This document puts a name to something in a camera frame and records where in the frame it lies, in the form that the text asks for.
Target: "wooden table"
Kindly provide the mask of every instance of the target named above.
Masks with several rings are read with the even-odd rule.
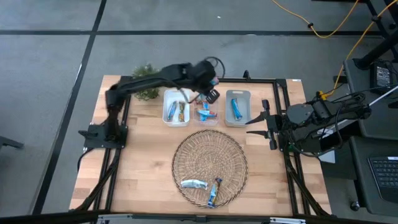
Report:
[[[93,122],[100,124],[106,117],[105,91],[120,76],[105,75],[99,90]],[[305,101],[300,80],[287,80],[290,103]],[[129,134],[126,148],[122,150],[112,212],[126,213],[178,213],[212,215],[262,215],[290,216],[290,205],[284,159],[280,151],[271,151],[268,140],[246,131],[265,130],[266,122],[251,124],[246,128],[229,128],[224,123],[225,93],[227,90],[251,92],[252,118],[262,111],[261,100],[269,100],[271,114],[276,114],[273,87],[264,83],[220,83],[216,89],[219,98],[220,121],[215,127],[197,126],[193,121],[184,128],[170,128],[162,121],[163,92],[150,101],[132,97],[127,119]],[[242,145],[248,160],[249,177],[242,194],[224,207],[198,208],[186,201],[177,190],[172,178],[171,164],[178,145],[190,134],[202,129],[215,129],[232,136]],[[94,149],[80,166],[70,208],[76,208],[93,190],[100,176],[104,149]],[[324,210],[330,205],[317,159],[302,156],[305,183]],[[299,211],[302,211],[300,191],[296,189]],[[104,208],[108,187],[103,191],[100,208]]]

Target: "potted plant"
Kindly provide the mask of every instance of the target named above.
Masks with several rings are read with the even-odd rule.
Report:
[[[147,65],[137,67],[131,76],[133,78],[138,78],[138,77],[144,77],[147,75],[152,75],[157,72],[159,72],[158,69],[154,68],[151,64],[147,64]],[[154,99],[159,96],[159,88],[151,88],[151,89],[147,89],[147,90],[142,90],[142,91],[135,93],[134,96],[138,100],[144,100],[144,101]]]

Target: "woven basket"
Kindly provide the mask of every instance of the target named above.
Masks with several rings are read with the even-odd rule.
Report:
[[[215,179],[223,179],[215,202],[215,207],[220,207],[242,192],[248,179],[248,163],[242,147],[233,138],[219,131],[204,130],[181,142],[174,154],[172,172],[181,194],[202,208],[208,208]],[[182,188],[181,181],[188,179],[204,180],[207,190]]]

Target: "clear plastic bin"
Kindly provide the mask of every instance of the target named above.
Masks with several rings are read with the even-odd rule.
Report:
[[[238,108],[242,114],[242,119],[235,120],[231,100],[237,99]],[[225,125],[229,127],[246,127],[246,123],[251,120],[251,94],[246,90],[228,90],[225,95]]]
[[[220,114],[218,113],[218,100],[216,100],[213,104],[209,104],[209,110],[217,114],[215,118],[207,118],[206,121],[200,120],[200,114],[197,113],[197,109],[203,109],[201,104],[197,104],[196,101],[192,103],[192,118],[196,124],[205,125],[205,126],[215,126],[220,119]]]
[[[189,96],[189,90],[183,89],[184,93]],[[188,126],[190,119],[190,105],[188,103],[185,104],[184,108],[184,122],[178,121],[178,114],[180,113],[179,105],[175,110],[173,119],[171,121],[167,121],[167,115],[169,113],[169,108],[171,107],[174,101],[183,101],[185,102],[185,98],[179,90],[166,90],[164,91],[164,100],[163,100],[163,122],[170,127],[185,127]]]

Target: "keyboard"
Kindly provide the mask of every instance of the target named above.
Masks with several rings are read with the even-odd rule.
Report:
[[[398,156],[369,158],[381,198],[398,203]]]

